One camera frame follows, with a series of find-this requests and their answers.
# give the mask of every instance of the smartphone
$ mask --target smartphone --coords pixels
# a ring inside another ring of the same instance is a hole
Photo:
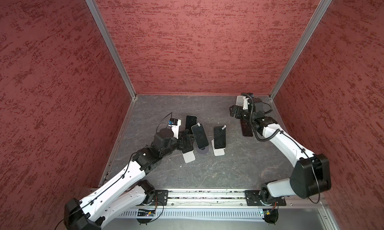
[[[205,134],[202,123],[198,123],[192,126],[191,129],[192,133],[195,135],[195,140],[199,149],[203,149],[204,147],[209,145],[207,135]]]
[[[252,128],[249,126],[249,123],[244,119],[240,119],[240,124],[243,137],[253,137]]]
[[[224,126],[214,127],[215,149],[225,148],[225,130],[226,129],[227,128],[225,128]]]
[[[189,130],[189,132],[192,134],[192,129],[191,127],[197,124],[197,117],[196,116],[191,116],[187,115],[185,119],[185,129]]]

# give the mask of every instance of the red wall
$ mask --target red wall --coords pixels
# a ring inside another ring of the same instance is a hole
[[[384,226],[384,0],[333,0],[278,92],[287,130],[331,162],[342,229]]]
[[[130,102],[84,0],[0,0],[0,228],[97,186]]]
[[[320,0],[96,0],[137,93],[269,94]]]

